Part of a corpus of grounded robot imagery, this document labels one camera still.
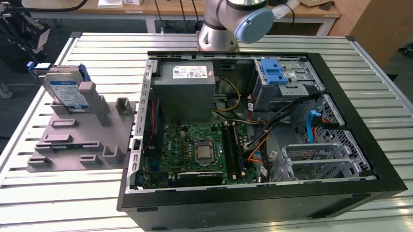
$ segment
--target open computer tower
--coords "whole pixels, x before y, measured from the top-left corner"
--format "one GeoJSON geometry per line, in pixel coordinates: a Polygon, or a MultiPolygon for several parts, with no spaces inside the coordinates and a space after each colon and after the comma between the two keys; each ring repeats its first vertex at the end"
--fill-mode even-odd
{"type": "Polygon", "coordinates": [[[117,201],[143,230],[335,217],[406,189],[319,54],[148,56],[117,201]]]}

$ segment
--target wooden desk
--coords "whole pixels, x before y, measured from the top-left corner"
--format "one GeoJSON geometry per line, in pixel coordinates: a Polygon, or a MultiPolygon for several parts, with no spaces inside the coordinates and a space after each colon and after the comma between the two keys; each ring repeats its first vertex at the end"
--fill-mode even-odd
{"type": "MultiPolygon", "coordinates": [[[[34,8],[65,8],[77,5],[80,0],[22,0],[25,7],[34,8]]],[[[159,20],[157,10],[153,0],[144,0],[141,5],[124,4],[123,8],[99,9],[99,0],[89,0],[85,5],[69,13],[32,13],[34,18],[57,18],[57,19],[141,19],[145,21],[148,33],[156,33],[155,20],[159,20]]],[[[195,10],[191,0],[183,0],[183,9],[187,20],[196,20],[195,10]]],[[[181,20],[181,10],[179,0],[157,0],[159,11],[163,20],[181,20]]],[[[195,0],[199,20],[203,20],[204,1],[195,0]]],[[[316,36],[326,36],[330,32],[335,19],[341,17],[339,11],[331,7],[329,11],[315,7],[299,5],[294,9],[296,23],[320,24],[316,36]]],[[[274,22],[290,23],[292,14],[287,14],[282,19],[274,22]]]]}
{"type": "MultiPolygon", "coordinates": [[[[145,3],[147,3],[145,14],[156,15],[157,10],[155,6],[155,1],[145,0],[145,3]]],[[[192,2],[190,0],[183,0],[181,5],[183,5],[183,10],[185,12],[185,15],[195,15],[192,2]]],[[[157,0],[157,6],[159,6],[160,15],[181,15],[179,0],[157,0]]],[[[195,6],[196,6],[198,15],[204,15],[204,1],[195,0],[195,6]]],[[[330,10],[324,11],[324,10],[320,10],[316,6],[306,7],[304,5],[300,4],[294,9],[294,14],[296,18],[304,18],[304,17],[307,18],[324,18],[324,17],[326,18],[339,18],[341,17],[341,13],[335,9],[334,6],[331,7],[330,10]]]]}
{"type": "MultiPolygon", "coordinates": [[[[147,24],[155,24],[155,20],[159,19],[155,1],[153,0],[145,0],[145,1],[147,1],[145,14],[148,15],[148,17],[145,17],[145,21],[147,21],[147,24]]],[[[204,3],[203,2],[204,1],[202,0],[195,0],[195,6],[196,6],[198,16],[200,20],[203,20],[203,14],[204,14],[204,3]]],[[[194,10],[191,0],[183,0],[181,3],[183,3],[183,9],[184,9],[187,20],[196,20],[195,10],[194,10]]],[[[159,6],[159,11],[160,11],[163,20],[181,20],[183,19],[179,0],[157,0],[157,6],[159,6]]],[[[324,11],[324,10],[320,10],[316,6],[306,7],[302,4],[294,9],[294,14],[295,14],[296,23],[320,24],[318,31],[316,31],[316,36],[327,36],[337,18],[341,17],[341,13],[335,9],[335,7],[331,7],[329,11],[324,11]]],[[[288,13],[286,17],[283,17],[282,19],[274,18],[274,22],[290,23],[292,21],[291,18],[292,18],[292,14],[288,13]]]]}

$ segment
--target metal workbench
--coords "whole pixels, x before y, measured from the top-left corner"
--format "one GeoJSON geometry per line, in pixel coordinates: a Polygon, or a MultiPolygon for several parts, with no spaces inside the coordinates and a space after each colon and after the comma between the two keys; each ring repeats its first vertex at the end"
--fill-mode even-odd
{"type": "MultiPolygon", "coordinates": [[[[69,38],[56,64],[83,62],[96,90],[108,102],[117,97],[139,101],[148,50],[194,51],[196,37],[84,33],[80,38],[69,38]]],[[[255,44],[240,44],[240,50],[320,53],[409,190],[337,218],[196,231],[411,231],[413,106],[359,45],[343,37],[267,36],[255,44]]],[[[41,88],[0,156],[1,231],[139,231],[127,215],[115,210],[120,169],[25,171],[25,162],[53,112],[48,106],[50,102],[41,88]]]]}

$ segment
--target blue drive bay latch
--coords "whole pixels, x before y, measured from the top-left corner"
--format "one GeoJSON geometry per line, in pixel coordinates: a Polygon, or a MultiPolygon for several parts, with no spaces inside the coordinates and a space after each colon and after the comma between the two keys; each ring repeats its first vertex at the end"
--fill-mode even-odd
{"type": "Polygon", "coordinates": [[[288,79],[283,76],[283,68],[275,59],[262,59],[260,68],[266,76],[267,84],[284,85],[288,83],[288,79]]]}

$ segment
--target motherboard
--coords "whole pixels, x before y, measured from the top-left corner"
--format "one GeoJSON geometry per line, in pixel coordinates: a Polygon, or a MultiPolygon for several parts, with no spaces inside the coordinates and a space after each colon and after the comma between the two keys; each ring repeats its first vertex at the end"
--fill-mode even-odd
{"type": "Polygon", "coordinates": [[[165,124],[161,154],[145,157],[147,188],[175,187],[175,180],[194,173],[219,176],[222,184],[256,182],[255,166],[244,167],[242,145],[247,142],[246,126],[239,124],[165,124]]]}

